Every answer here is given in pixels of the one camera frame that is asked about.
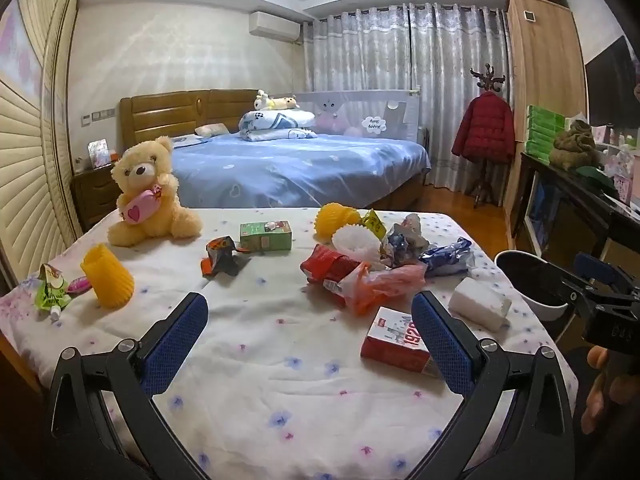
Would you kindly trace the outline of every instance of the nightstand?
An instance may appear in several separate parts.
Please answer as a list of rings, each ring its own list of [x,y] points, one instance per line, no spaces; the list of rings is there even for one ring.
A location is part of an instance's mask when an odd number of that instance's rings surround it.
[[[76,203],[78,219],[84,232],[116,209],[121,191],[111,177],[113,165],[75,174],[71,179],[71,192]]]

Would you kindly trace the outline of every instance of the brown leather headboard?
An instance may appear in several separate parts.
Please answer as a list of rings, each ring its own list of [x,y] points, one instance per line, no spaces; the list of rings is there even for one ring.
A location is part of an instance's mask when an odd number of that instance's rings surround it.
[[[238,130],[242,116],[254,109],[257,90],[189,90],[140,95],[120,100],[120,131],[125,148],[166,135],[192,134],[204,124],[223,123]]]

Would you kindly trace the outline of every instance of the black tv screen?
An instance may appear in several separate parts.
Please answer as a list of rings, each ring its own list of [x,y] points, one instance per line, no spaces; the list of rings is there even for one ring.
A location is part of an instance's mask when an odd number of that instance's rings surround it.
[[[634,95],[636,67],[624,36],[587,63],[589,122],[593,126],[640,128],[640,102]]]

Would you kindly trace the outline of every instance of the air conditioner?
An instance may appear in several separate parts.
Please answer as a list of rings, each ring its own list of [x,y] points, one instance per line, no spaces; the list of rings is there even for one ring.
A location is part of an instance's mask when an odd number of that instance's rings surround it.
[[[300,36],[300,24],[266,12],[254,12],[249,16],[249,34],[280,41],[296,41]]]

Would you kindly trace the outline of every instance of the curtain rod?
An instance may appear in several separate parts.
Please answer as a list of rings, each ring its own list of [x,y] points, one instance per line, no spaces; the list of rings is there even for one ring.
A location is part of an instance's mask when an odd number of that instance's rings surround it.
[[[418,9],[418,10],[424,10],[424,9],[427,8],[427,6],[425,6],[425,5],[414,5],[414,7],[416,9]],[[453,8],[454,8],[453,5],[441,5],[441,7],[443,9],[446,9],[446,10],[453,10]],[[467,7],[467,6],[458,6],[458,8],[461,9],[461,10],[472,10],[473,9],[473,7]],[[389,7],[378,7],[378,10],[389,10]],[[361,14],[368,14],[369,13],[369,9],[361,10],[360,13]],[[489,13],[490,14],[497,14],[497,11],[493,10],[493,9],[489,9]],[[355,12],[347,12],[347,14],[349,16],[355,16],[356,15]],[[334,14],[333,17],[337,18],[337,19],[340,19],[342,17],[342,15],[341,14]],[[327,18],[322,18],[321,20],[318,20],[318,21],[319,22],[325,22],[326,20],[327,20]]]

